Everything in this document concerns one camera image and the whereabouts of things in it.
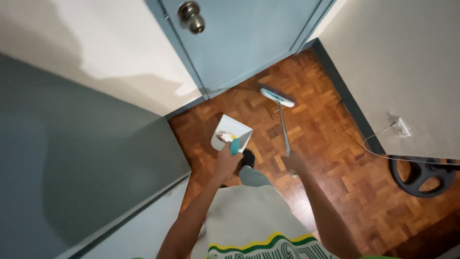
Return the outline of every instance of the door knob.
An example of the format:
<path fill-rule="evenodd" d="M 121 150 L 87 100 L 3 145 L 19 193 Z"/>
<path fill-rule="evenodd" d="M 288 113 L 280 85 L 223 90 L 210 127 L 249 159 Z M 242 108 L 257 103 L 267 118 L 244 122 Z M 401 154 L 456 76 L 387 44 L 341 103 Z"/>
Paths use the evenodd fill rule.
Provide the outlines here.
<path fill-rule="evenodd" d="M 200 15 L 200 6 L 195 1 L 186 1 L 181 4 L 177 14 L 181 26 L 188 28 L 191 33 L 199 34 L 204 31 L 204 19 Z"/>

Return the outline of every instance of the door frame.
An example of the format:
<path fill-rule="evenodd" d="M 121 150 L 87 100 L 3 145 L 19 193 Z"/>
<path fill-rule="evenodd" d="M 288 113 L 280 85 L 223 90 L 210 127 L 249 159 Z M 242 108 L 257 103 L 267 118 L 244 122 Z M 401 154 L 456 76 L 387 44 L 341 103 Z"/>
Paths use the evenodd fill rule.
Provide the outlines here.
<path fill-rule="evenodd" d="M 313 14 L 310 16 L 310 18 L 307 20 L 307 23 L 304 25 L 304 27 L 300 31 L 299 36 L 294 41 L 289 52 L 272 59 L 271 61 L 261 65 L 259 68 L 247 73 L 243 77 L 232 81 L 231 83 L 222 87 L 220 91 L 214 91 L 212 93 L 208 93 L 206 91 L 206 88 L 203 85 L 203 82 L 200 79 L 200 76 L 198 75 L 198 72 L 193 66 L 193 63 L 190 57 L 188 56 L 187 51 L 185 50 L 185 47 L 182 41 L 180 40 L 173 24 L 171 23 L 169 19 L 169 14 L 166 12 L 166 9 L 164 8 L 163 3 L 161 1 L 162 0 L 145 0 L 145 3 L 150 9 L 150 11 L 153 13 L 161 29 L 165 33 L 172 47 L 176 51 L 180 60 L 184 64 L 185 68 L 187 69 L 188 73 L 192 77 L 193 81 L 195 82 L 196 86 L 198 87 L 199 91 L 201 92 L 201 94 L 203 95 L 205 99 L 210 99 L 224 92 L 225 90 L 243 82 L 244 80 L 252 77 L 253 75 L 267 69 L 268 67 L 272 66 L 276 62 L 281 61 L 282 59 L 287 58 L 288 56 L 301 51 L 301 48 L 306 43 L 306 40 L 308 39 L 308 37 L 313 33 L 313 31 L 318 26 L 318 24 L 321 22 L 321 20 L 324 18 L 326 13 L 329 11 L 332 5 L 334 5 L 334 3 L 336 2 L 336 0 L 319 0 L 318 4 L 316 5 L 313 11 Z"/>

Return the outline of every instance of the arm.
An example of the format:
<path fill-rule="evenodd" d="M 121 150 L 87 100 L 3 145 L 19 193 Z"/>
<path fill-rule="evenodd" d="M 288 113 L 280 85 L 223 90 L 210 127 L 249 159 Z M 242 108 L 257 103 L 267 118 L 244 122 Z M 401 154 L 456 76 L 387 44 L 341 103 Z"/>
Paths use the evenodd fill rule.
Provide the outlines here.
<path fill-rule="evenodd" d="M 241 153 L 231 156 L 230 142 L 225 144 L 218 154 L 213 177 L 174 222 L 161 245 L 157 258 L 187 258 L 195 245 L 201 226 L 206 218 L 206 213 L 217 190 L 233 173 L 242 157 Z"/>
<path fill-rule="evenodd" d="M 289 157 L 283 157 L 283 162 L 288 170 L 299 176 L 304 185 L 323 246 L 342 259 L 361 257 L 348 227 L 314 177 L 308 173 L 300 154 L 291 151 Z"/>

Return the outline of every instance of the hand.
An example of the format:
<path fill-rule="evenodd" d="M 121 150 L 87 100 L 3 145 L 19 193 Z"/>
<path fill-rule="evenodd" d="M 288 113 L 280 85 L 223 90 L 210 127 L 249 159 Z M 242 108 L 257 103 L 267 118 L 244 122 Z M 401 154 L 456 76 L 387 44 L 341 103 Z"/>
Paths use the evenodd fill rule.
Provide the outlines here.
<path fill-rule="evenodd" d="M 293 172 L 299 176 L 307 174 L 307 167 L 303 162 L 301 153 L 291 150 L 289 157 L 282 157 L 281 159 L 283 160 L 284 166 L 288 171 Z"/>
<path fill-rule="evenodd" d="M 216 169 L 214 170 L 213 177 L 218 177 L 219 180 L 224 182 L 235 171 L 242 158 L 243 154 L 241 153 L 234 156 L 231 155 L 230 142 L 227 142 L 217 155 Z"/>

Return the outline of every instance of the mop handle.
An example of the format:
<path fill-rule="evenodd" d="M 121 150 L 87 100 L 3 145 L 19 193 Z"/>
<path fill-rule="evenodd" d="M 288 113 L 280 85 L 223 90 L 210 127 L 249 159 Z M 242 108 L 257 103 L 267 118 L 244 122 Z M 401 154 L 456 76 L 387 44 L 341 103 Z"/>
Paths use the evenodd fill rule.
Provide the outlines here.
<path fill-rule="evenodd" d="M 283 127 L 283 135 L 284 135 L 284 145 L 286 147 L 286 156 L 289 157 L 290 149 L 289 149 L 289 141 L 288 141 L 288 134 L 286 133 L 286 127 L 284 126 L 284 119 L 283 119 L 283 109 L 280 102 L 277 102 L 278 108 L 280 109 L 280 118 L 281 118 L 281 126 Z"/>

